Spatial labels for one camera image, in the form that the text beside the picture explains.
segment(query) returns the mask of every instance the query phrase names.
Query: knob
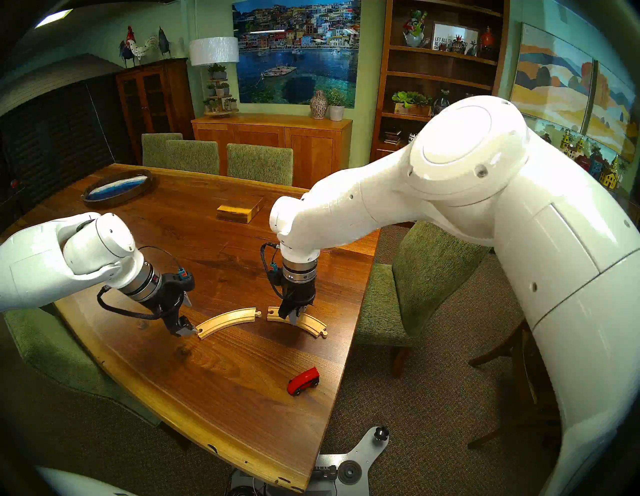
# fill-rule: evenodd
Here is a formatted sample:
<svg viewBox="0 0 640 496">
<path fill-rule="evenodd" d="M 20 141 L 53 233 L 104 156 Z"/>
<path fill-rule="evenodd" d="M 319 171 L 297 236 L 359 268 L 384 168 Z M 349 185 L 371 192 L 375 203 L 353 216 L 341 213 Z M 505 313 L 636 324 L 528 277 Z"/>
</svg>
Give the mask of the knob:
<svg viewBox="0 0 640 496">
<path fill-rule="evenodd" d="M 389 429 L 385 426 L 376 428 L 376 431 L 373 433 L 373 437 L 378 441 L 386 441 L 389 439 Z"/>
</svg>

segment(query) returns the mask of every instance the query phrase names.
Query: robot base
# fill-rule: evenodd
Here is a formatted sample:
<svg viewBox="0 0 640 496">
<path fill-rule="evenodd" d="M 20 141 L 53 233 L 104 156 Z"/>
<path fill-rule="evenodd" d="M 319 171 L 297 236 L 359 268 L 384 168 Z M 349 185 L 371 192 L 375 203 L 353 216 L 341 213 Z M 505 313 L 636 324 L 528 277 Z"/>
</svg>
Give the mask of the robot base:
<svg viewBox="0 0 640 496">
<path fill-rule="evenodd" d="M 372 427 L 351 451 L 345 454 L 319 454 L 316 468 L 311 476 L 305 495 L 307 496 L 369 496 L 369 467 L 385 450 L 389 443 L 389 431 L 384 427 Z M 254 481 L 252 476 L 235 470 L 227 494 L 241 486 L 252 488 L 246 492 L 264 494 L 265 484 Z M 291 491 L 266 485 L 267 496 L 290 496 Z"/>
</svg>

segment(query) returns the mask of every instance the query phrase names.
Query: rooster figurine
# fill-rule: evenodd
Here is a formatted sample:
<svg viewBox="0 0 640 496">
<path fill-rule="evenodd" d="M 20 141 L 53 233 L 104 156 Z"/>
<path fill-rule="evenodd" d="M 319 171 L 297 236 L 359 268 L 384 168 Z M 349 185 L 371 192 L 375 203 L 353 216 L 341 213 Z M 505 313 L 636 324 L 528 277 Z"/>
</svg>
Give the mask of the rooster figurine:
<svg viewBox="0 0 640 496">
<path fill-rule="evenodd" d="M 133 58 L 133 53 L 129 50 L 129 47 L 124 40 L 120 42 L 120 57 L 124 60 L 124 67 L 127 66 L 127 60 L 133 60 L 133 65 L 135 67 L 136 60 Z"/>
<path fill-rule="evenodd" d="M 169 52 L 169 58 L 171 58 L 171 47 L 169 46 L 169 40 L 166 39 L 164 31 L 162 30 L 162 26 L 159 27 L 160 30 L 158 31 L 158 48 L 160 48 L 162 58 L 164 58 L 164 54 L 167 52 Z"/>
<path fill-rule="evenodd" d="M 136 44 L 136 37 L 133 34 L 133 30 L 131 26 L 128 26 L 129 32 L 127 33 L 127 41 L 126 46 L 131 50 L 136 57 L 138 57 L 138 62 L 140 59 L 147 54 L 147 50 L 150 48 L 156 48 L 158 45 L 158 39 L 155 36 L 150 36 L 144 45 Z"/>
</svg>

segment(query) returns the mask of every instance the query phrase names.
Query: boat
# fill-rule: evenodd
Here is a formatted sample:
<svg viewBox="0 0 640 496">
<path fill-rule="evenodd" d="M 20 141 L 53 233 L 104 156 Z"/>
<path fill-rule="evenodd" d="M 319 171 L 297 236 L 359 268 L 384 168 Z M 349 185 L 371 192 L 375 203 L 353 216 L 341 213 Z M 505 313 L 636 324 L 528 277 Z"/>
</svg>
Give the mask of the boat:
<svg viewBox="0 0 640 496">
<path fill-rule="evenodd" d="M 263 71 L 261 74 L 262 77 L 277 77 L 277 76 L 286 76 L 287 74 L 295 71 L 297 67 L 291 65 L 277 65 L 271 69 L 267 69 Z"/>
</svg>

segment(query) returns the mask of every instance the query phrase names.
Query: white lampshade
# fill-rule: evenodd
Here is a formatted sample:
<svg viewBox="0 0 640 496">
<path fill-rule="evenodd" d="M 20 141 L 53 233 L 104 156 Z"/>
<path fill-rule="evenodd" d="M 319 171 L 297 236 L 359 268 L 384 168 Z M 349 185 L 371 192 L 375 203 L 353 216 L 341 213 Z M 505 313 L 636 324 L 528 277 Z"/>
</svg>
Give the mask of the white lampshade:
<svg viewBox="0 0 640 496">
<path fill-rule="evenodd" d="M 238 62 L 238 39 L 234 36 L 201 38 L 189 43 L 191 65 Z"/>
</svg>

